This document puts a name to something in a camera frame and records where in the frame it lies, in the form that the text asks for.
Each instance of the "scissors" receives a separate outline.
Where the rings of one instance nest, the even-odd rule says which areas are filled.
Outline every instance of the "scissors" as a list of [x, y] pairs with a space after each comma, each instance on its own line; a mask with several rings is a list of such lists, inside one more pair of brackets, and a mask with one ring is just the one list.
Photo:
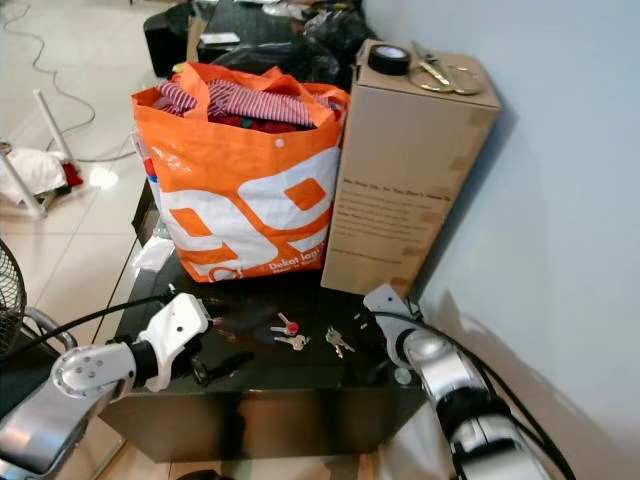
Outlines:
[[[457, 93], [458, 95], [477, 95], [484, 90], [482, 80], [467, 67], [459, 65], [445, 65], [433, 53], [422, 48], [416, 42], [411, 42], [413, 49], [418, 53], [420, 63], [409, 70], [409, 81], [424, 90], [437, 93]], [[462, 72], [466, 77], [464, 87], [460, 86], [460, 75], [452, 75], [452, 71]]]

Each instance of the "white wall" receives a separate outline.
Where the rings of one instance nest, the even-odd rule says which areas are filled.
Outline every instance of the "white wall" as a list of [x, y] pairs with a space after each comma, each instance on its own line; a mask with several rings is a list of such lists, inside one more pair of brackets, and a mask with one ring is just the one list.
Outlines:
[[476, 56], [505, 104], [423, 307], [505, 373], [579, 479], [640, 478], [640, 2], [365, 5], [384, 39]]

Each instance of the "black tape roll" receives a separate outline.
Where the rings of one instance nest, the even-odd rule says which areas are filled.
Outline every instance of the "black tape roll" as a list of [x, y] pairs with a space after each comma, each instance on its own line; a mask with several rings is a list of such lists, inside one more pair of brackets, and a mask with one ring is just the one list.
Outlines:
[[393, 45], [374, 45], [369, 50], [369, 66], [385, 75], [406, 75], [411, 63], [411, 55], [406, 50]]

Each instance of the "black trash bag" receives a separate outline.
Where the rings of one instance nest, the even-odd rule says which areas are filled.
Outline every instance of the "black trash bag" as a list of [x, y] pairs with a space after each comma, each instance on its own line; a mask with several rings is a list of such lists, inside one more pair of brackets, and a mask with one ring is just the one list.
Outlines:
[[338, 60], [331, 52], [304, 38], [288, 43], [241, 45], [213, 63], [256, 75], [278, 66], [299, 82], [328, 84], [335, 83], [340, 71]]
[[356, 54], [368, 38], [377, 38], [357, 11], [321, 12], [304, 26], [303, 35], [326, 47], [338, 60], [340, 72], [335, 84], [350, 90]]

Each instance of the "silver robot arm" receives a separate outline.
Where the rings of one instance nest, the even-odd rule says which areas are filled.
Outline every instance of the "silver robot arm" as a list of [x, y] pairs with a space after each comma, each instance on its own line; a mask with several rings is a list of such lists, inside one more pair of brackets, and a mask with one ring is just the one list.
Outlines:
[[[364, 299], [372, 312], [412, 317], [389, 285]], [[450, 342], [398, 318], [376, 315], [387, 352], [398, 366], [415, 370], [449, 442], [459, 479], [551, 480], [508, 416], [507, 405], [489, 395], [472, 362]]]
[[0, 479], [55, 478], [91, 418], [134, 385], [163, 390], [173, 360], [208, 315], [193, 295], [179, 294], [131, 346], [74, 348], [54, 363], [49, 379], [0, 422]]

